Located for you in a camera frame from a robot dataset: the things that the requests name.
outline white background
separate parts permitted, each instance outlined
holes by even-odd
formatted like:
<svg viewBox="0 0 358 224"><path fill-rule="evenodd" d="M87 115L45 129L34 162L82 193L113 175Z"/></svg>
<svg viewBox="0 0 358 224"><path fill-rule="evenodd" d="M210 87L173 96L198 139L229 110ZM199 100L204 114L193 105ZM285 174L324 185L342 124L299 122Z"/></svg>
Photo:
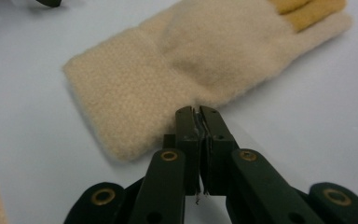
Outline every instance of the white background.
<svg viewBox="0 0 358 224"><path fill-rule="evenodd" d="M144 176L152 153L123 163L98 147L62 66L175 0L0 0L0 193L10 223L63 223L88 187ZM358 0L345 34L279 77L219 108L241 147L256 147L295 188L318 182L358 194ZM224 198L186 199L186 223L230 223Z"/></svg>

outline black object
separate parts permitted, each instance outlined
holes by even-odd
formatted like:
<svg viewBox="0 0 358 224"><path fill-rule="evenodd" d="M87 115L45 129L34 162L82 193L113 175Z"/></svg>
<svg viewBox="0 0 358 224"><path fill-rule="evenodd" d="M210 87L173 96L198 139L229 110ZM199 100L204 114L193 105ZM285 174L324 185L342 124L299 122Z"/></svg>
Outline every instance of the black object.
<svg viewBox="0 0 358 224"><path fill-rule="evenodd" d="M305 194L289 186L258 152L240 149L220 114L201 106L176 111L176 133L164 135L147 173L126 189L86 190L64 224L183 223L185 196L225 195L232 223L356 223L358 196L331 183Z"/></svg>
<svg viewBox="0 0 358 224"><path fill-rule="evenodd" d="M36 0L36 1L47 7L59 7L61 4L61 0Z"/></svg>

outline cream knit glove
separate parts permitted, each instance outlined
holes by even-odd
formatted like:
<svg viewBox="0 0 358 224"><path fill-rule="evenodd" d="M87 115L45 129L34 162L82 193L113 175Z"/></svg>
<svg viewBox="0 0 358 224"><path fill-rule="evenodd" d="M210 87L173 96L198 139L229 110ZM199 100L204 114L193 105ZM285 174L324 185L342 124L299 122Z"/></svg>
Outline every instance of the cream knit glove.
<svg viewBox="0 0 358 224"><path fill-rule="evenodd" d="M174 112L217 107L351 26L344 0L183 0L64 67L104 147L132 160Z"/></svg>

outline glove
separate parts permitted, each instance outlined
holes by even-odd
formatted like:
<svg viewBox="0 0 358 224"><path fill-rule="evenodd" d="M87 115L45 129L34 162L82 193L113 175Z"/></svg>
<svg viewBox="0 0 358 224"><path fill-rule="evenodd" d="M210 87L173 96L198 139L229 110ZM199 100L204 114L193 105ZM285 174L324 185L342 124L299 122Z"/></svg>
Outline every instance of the glove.
<svg viewBox="0 0 358 224"><path fill-rule="evenodd" d="M186 105L218 107L341 34L344 0L183 0L63 68L103 147L123 161L162 142Z"/></svg>

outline knit fabric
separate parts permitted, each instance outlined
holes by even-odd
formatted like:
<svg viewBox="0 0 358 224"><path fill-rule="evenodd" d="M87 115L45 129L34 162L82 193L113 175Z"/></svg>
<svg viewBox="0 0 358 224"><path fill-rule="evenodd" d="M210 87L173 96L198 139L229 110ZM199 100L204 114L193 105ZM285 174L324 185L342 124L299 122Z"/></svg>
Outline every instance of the knit fabric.
<svg viewBox="0 0 358 224"><path fill-rule="evenodd" d="M103 146L133 160L162 141L177 109L224 105L350 28L345 13L327 14L306 14L313 23L298 32L266 0L183 0L64 72Z"/></svg>

